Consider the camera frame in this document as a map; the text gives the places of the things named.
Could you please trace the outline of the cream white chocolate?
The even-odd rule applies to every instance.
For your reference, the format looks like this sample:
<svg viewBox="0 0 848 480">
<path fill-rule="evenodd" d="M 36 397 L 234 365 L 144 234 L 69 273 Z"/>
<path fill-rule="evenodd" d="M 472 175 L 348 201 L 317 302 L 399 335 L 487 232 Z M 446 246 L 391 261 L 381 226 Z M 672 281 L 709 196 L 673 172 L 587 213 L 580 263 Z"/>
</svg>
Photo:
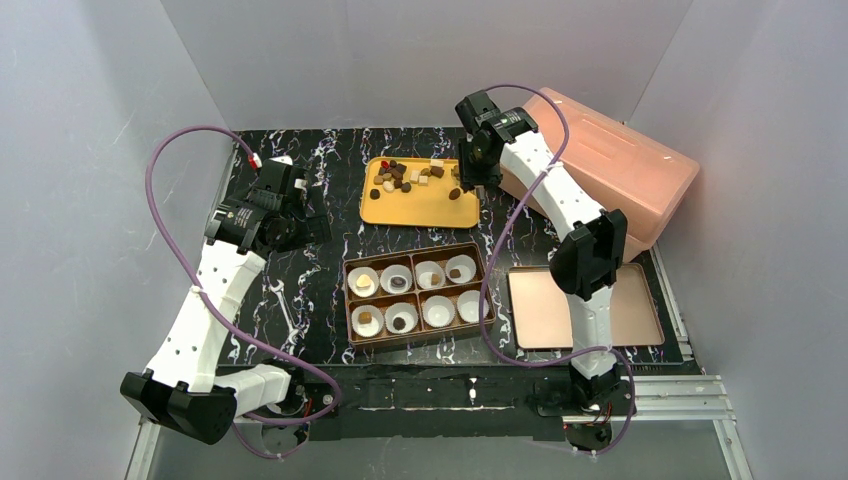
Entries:
<svg viewBox="0 0 848 480">
<path fill-rule="evenodd" d="M 369 275 L 363 274 L 360 275 L 356 280 L 356 287 L 358 289 L 370 289 L 372 285 L 372 280 Z"/>
</svg>

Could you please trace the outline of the rose gold box lid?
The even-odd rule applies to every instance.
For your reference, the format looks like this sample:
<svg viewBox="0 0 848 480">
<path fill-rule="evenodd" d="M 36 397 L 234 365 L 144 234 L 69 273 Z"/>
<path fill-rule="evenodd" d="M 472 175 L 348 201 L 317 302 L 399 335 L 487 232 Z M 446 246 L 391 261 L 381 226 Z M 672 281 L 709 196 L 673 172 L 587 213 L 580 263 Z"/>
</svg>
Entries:
<svg viewBox="0 0 848 480">
<path fill-rule="evenodd" d="M 565 294 L 546 267 L 515 267 L 508 290 L 516 344 L 525 350 L 573 347 Z M 623 265 L 611 300 L 612 339 L 616 347 L 659 346 L 665 336 L 641 266 Z"/>
</svg>

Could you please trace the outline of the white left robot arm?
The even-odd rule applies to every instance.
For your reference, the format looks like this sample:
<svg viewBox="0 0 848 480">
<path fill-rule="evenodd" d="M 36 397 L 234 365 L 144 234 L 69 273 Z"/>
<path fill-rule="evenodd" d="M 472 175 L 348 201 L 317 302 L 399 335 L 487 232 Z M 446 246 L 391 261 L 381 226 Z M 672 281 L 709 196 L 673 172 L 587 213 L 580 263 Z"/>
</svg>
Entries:
<svg viewBox="0 0 848 480">
<path fill-rule="evenodd" d="M 205 444 L 233 420 L 285 400 L 292 376 L 260 364 L 216 373 L 235 315 L 271 253 L 330 240 L 326 212 L 306 171 L 288 156 L 263 162 L 255 185 L 222 201 L 210 219 L 194 286 L 145 369 L 129 372 L 121 395 L 144 417 Z"/>
</svg>

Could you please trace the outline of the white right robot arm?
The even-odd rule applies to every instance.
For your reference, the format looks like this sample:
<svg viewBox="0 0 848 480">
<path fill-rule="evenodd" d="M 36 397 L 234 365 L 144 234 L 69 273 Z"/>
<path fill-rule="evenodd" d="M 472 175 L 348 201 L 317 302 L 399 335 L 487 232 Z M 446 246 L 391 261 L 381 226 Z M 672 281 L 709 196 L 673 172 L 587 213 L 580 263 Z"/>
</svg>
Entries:
<svg viewBox="0 0 848 480">
<path fill-rule="evenodd" d="M 565 169 L 567 124 L 552 151 L 524 108 L 501 110 L 488 90 L 464 97 L 455 111 L 465 131 L 458 144 L 461 189 L 497 187 L 508 170 L 526 188 L 520 202 L 535 200 L 554 226 L 559 246 L 549 271 L 568 302 L 572 352 L 563 360 L 573 395 L 584 407 L 605 401 L 621 377 L 612 346 L 611 297 L 623 263 L 626 215 L 605 209 Z"/>
</svg>

